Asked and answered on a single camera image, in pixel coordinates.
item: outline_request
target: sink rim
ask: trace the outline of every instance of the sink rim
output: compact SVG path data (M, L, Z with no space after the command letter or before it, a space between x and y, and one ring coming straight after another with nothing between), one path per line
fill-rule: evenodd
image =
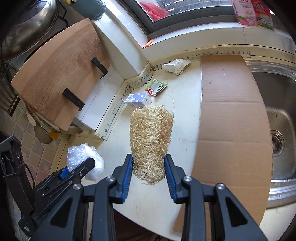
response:
M296 81L296 68L272 63L268 61L246 61L251 72L279 74ZM274 180L271 179L271 188L266 208L275 208L296 202L296 178Z

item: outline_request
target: white box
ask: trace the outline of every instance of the white box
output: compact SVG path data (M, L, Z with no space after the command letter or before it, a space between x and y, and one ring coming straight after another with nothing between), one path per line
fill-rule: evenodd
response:
M152 100L148 93L129 94L124 100L131 107L144 107L150 105Z

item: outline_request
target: stainless steel sink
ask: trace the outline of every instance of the stainless steel sink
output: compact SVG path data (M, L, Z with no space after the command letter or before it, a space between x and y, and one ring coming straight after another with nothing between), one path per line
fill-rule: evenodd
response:
M296 69L248 61L264 101L272 137L273 175L267 208L296 202Z

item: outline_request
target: silver bolt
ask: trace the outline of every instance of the silver bolt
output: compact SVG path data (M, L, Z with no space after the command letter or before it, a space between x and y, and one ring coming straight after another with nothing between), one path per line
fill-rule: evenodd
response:
M183 180L184 180L185 182L191 182L191 181L192 181L192 177L190 177L190 176L185 176L185 177L183 177Z
M217 187L219 190L224 190L225 185L224 185L223 183L218 183L218 184L216 185L216 187Z
M106 180L108 182L113 182L115 180L115 177L114 176L108 176L108 177L106 177Z
M73 189L74 190L79 190L81 188L81 185L79 184L79 183L75 183L74 185L73 185Z

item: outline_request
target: cardboard sheet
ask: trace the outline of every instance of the cardboard sheet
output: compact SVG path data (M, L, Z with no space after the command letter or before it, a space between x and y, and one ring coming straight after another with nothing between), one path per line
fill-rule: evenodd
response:
M224 183L260 224L272 177L272 145L259 89L240 55L202 56L201 71L202 112L192 176L205 184ZM182 232L183 218L182 207L174 231ZM210 240L208 213L206 220Z

